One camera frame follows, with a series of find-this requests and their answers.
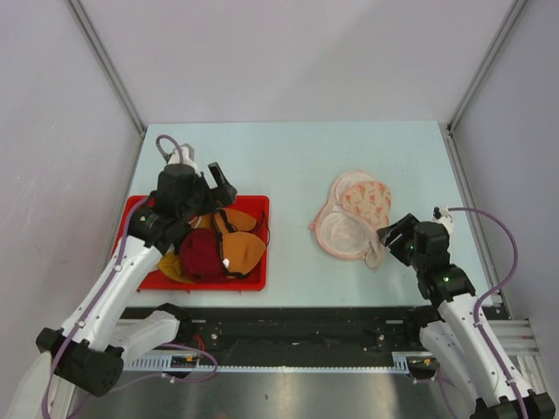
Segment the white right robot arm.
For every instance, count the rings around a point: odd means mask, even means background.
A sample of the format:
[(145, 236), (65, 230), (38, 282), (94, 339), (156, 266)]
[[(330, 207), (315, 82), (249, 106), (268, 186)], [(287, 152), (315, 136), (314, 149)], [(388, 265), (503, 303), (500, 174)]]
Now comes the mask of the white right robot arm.
[(404, 343), (427, 349), (469, 402), (472, 418), (553, 418), (556, 406), (522, 376), (491, 328), (466, 272), (451, 261), (453, 220), (435, 209), (431, 221), (408, 214), (377, 232), (380, 243), (411, 267), (430, 301), (403, 328)]

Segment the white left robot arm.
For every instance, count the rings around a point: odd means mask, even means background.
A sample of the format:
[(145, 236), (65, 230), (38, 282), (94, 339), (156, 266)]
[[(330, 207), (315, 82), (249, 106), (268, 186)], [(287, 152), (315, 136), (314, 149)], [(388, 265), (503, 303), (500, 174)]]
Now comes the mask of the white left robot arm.
[(128, 211), (114, 254), (91, 291), (59, 329), (46, 327), (36, 339), (39, 351), (52, 355), (55, 375), (102, 397), (126, 363), (168, 343), (176, 349), (191, 343), (190, 315), (170, 303), (121, 336), (114, 330), (141, 282), (191, 233), (190, 220), (235, 202), (237, 191), (219, 164), (213, 162), (209, 170), (215, 187), (185, 163), (167, 165), (156, 189)]

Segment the orange bra with black trim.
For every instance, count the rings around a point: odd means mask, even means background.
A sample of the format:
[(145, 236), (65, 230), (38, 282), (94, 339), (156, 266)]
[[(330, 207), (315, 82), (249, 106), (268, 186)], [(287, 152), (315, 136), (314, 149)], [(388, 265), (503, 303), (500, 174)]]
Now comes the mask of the orange bra with black trim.
[(267, 243), (257, 235), (262, 225), (236, 209), (220, 209), (212, 216), (219, 260), (227, 278), (247, 278), (264, 255)]

